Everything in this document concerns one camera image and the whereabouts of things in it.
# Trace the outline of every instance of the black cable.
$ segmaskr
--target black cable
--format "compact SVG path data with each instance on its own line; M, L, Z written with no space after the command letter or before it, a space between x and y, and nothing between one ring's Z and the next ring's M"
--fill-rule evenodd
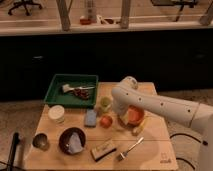
M173 137L175 137L177 135L187 136L187 137L190 137L190 138L194 139L195 141L201 143L201 141L199 139L197 139L196 137L194 137L192 135L186 134L186 133L176 133L176 134L171 135L170 138L173 138Z
M193 170L195 170L194 165L193 165L191 162L189 162L188 160L186 160L186 159L184 159L184 158L181 158L181 157L177 157L176 159L177 159L177 160L182 160L182 161L186 162L189 166L191 166L191 168L192 168Z
M5 162L3 162L3 161L0 161L0 163L1 164L4 164L4 165L6 165L6 166L10 166L9 164L7 164L7 163L5 163ZM17 166L13 166L14 168L16 168L16 169L19 169L19 170L22 170L22 171L25 171L24 169L22 169L22 168L20 168L20 167L17 167Z

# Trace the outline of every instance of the fork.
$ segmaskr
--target fork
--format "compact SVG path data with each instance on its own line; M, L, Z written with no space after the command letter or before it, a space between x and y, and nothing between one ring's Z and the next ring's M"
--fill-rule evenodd
M141 137L135 144L133 144L131 147L129 147L126 151L121 152L118 156L117 156L117 160L121 161L123 159L126 158L127 154L138 144L140 144L143 141L143 137Z

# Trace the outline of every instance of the chair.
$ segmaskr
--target chair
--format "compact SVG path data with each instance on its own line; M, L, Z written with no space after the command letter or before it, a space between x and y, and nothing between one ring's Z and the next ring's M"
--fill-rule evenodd
M154 6L180 6L175 18L175 22L177 22L185 5L188 5L189 8L194 8L194 6L197 5L198 0L151 0L151 2Z
M30 13L29 13L29 11L27 9L27 5L36 5L36 6L39 7L39 9L42 9L41 4L35 3L35 2L33 2L33 0L21 0L20 2L14 2L14 6L9 9L8 14L9 15L13 15L12 14L12 10L14 10L14 9L16 9L16 8L18 8L20 6L24 6L24 8L26 10L26 15L29 16Z

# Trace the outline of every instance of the green plastic tray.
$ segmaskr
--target green plastic tray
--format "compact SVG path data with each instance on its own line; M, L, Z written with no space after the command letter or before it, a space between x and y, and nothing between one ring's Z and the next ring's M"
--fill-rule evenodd
M95 88L88 90L90 94L88 100L82 100L72 93L63 93L61 88L64 84L70 84L72 87L94 86ZM62 105L72 108L93 108L96 103L97 88L97 75L56 74L50 83L44 102L49 106Z

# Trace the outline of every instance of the red object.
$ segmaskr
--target red object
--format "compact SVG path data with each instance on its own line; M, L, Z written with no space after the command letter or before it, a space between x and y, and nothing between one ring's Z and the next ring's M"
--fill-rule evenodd
M91 24L92 22L91 22L90 19L82 18L82 19L80 19L80 23L81 23L82 25L89 25L89 24Z
M128 109L129 124L137 126L144 118L144 110L135 106L130 106Z
M104 115L104 116L101 117L100 125L103 128L109 128L112 125L112 122L113 122L113 120L112 120L111 116Z

